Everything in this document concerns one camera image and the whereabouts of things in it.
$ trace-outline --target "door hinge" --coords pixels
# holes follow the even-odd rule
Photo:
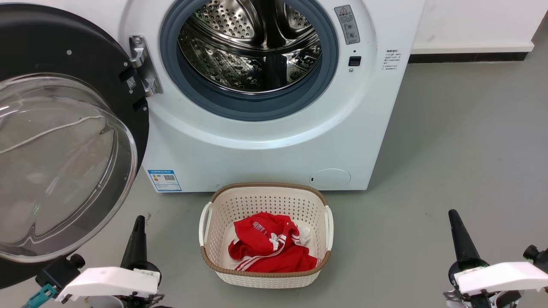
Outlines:
[[[164,93],[158,74],[152,63],[149,48],[146,45],[145,37],[142,35],[132,35],[129,37],[129,49],[131,59],[129,59],[134,68],[141,76],[142,84],[145,88],[145,96],[153,96],[156,93]]]

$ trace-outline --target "laundry basket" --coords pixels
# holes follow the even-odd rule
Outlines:
[[[305,272],[258,273],[229,269],[233,263],[228,254],[236,238],[234,221],[259,212],[287,215],[299,226],[310,228],[306,245],[318,259],[316,267]],[[217,191],[200,217],[199,242],[202,257],[219,277],[237,286],[284,289],[300,288],[318,277],[331,255],[333,215],[322,194],[307,186],[254,182],[229,185]]]

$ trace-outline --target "black baseboard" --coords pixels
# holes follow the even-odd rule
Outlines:
[[[523,61],[528,52],[468,53],[468,54],[412,54],[408,63],[498,62]]]

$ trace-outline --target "basket handle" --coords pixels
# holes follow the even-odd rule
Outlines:
[[[326,239],[327,250],[331,251],[333,247],[333,213],[329,206],[326,206]]]
[[[200,216],[200,224],[198,226],[198,240],[200,241],[200,246],[204,246],[206,239],[207,239],[207,233],[209,231],[209,221],[211,218],[211,208],[212,203],[209,202],[205,205],[204,210],[202,211],[202,215]]]

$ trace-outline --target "qr code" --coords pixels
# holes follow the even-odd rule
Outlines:
[[[137,85],[137,83],[135,82],[135,78],[133,76],[130,79],[128,79],[126,82],[128,83],[128,87],[130,90],[135,88],[135,86]]]

